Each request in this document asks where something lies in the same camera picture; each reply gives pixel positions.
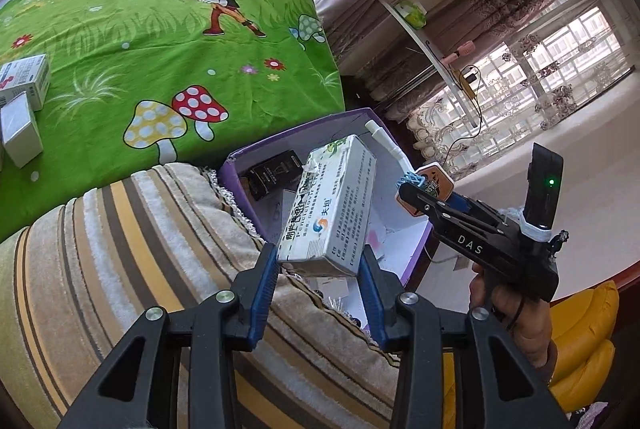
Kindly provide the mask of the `person's right hand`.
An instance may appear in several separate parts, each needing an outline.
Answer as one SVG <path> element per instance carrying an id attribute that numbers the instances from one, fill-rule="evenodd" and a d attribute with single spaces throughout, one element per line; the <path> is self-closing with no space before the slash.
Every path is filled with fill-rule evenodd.
<path id="1" fill-rule="evenodd" d="M 508 287 L 497 285 L 491 293 L 494 307 L 508 319 L 506 330 L 544 383 L 550 383 L 558 359 L 551 339 L 550 305 L 533 301 Z"/>

